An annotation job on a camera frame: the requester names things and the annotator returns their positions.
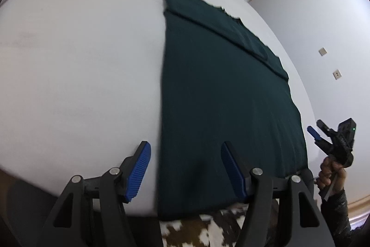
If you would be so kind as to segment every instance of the folded fabric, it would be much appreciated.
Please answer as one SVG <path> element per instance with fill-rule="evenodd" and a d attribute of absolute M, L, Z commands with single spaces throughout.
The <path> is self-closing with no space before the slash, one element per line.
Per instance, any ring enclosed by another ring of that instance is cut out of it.
<path fill-rule="evenodd" d="M 158 214 L 239 201 L 221 144 L 269 175 L 307 167 L 300 113 L 280 59 L 240 19 L 202 0 L 166 0 Z"/>

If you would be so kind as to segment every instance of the bed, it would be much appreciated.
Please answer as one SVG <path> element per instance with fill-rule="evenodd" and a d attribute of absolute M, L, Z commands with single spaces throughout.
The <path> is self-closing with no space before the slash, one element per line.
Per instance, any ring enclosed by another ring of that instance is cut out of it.
<path fill-rule="evenodd" d="M 280 58 L 302 128 L 314 124 L 296 69 L 257 12 L 244 0 L 204 1 L 240 17 Z M 125 210 L 156 214 L 164 7 L 164 0 L 4 0 L 0 167 L 58 195 L 73 175 L 100 176 L 147 140 L 152 159 Z M 306 143 L 310 163 L 318 150 Z"/>

